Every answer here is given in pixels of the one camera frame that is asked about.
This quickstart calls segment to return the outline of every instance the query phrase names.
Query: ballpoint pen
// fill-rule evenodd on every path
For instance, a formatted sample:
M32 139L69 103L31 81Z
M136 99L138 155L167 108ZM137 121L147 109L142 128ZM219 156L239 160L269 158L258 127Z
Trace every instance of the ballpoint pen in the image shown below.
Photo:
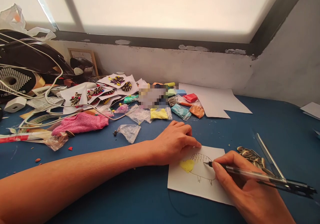
M212 162L204 162L204 164L212 167ZM246 171L240 168L220 164L228 173L234 173L256 179L259 184L267 185L286 192L290 192L299 196L311 198L312 194L317 191L303 182L292 181L285 178L270 176L259 172Z

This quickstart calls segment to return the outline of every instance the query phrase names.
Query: hand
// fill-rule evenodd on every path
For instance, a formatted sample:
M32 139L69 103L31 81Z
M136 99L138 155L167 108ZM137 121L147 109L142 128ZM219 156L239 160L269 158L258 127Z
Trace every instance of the hand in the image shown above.
M192 128L183 122L172 121L151 143L148 143L152 165L167 165L181 160L193 147L201 144L192 137Z
M264 172L235 151L228 152L212 163L216 178L248 223L295 223L277 189L259 184L253 179L244 180L245 184L240 189L219 163Z

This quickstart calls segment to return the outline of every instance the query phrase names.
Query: hedgehog drawing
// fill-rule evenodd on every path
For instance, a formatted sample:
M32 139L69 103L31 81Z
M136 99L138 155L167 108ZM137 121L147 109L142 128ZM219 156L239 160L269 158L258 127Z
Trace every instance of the hedgehog drawing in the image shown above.
M180 162L180 166L187 172L192 173L198 177L198 182L201 182L202 178L208 179L212 185L212 181L216 179L215 172L208 166L205 166L204 162L212 161L206 155L195 153L189 160Z

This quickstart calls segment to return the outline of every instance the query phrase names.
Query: phone charger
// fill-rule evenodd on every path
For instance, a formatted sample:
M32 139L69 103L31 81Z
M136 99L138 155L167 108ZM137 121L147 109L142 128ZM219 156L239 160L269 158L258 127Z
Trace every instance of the phone charger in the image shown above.
M6 104L4 111L15 113L18 110L21 110L23 107L25 107L26 103L27 103L27 99L23 97L14 98Z

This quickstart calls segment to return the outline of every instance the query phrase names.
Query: table surface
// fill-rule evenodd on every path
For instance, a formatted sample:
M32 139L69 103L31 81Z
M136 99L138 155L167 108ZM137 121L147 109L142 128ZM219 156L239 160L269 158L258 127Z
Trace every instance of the table surface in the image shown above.
M258 132L287 179L305 182L320 191L320 140L312 130L320 130L320 121L286 102L237 98L253 114L227 111L231 119L204 116L199 120L192 116L185 123L192 126L193 136L202 145L223 148L225 152L243 146L264 156L254 136ZM0 122L0 134L8 134L5 128L17 126L22 120L19 115L30 110L25 107L17 113L6 114L9 118ZM182 121L175 114L173 119ZM143 122L135 143L156 138L169 122ZM111 121L102 130L77 134L56 152L36 143L1 144L0 178L36 166L37 158L47 163L129 145L123 135L112 135L121 124L136 123L128 117ZM48 223L245 223L235 207L168 190L167 181L168 166L128 170L86 194ZM320 222L320 205L314 200L283 191L280 194L297 223Z

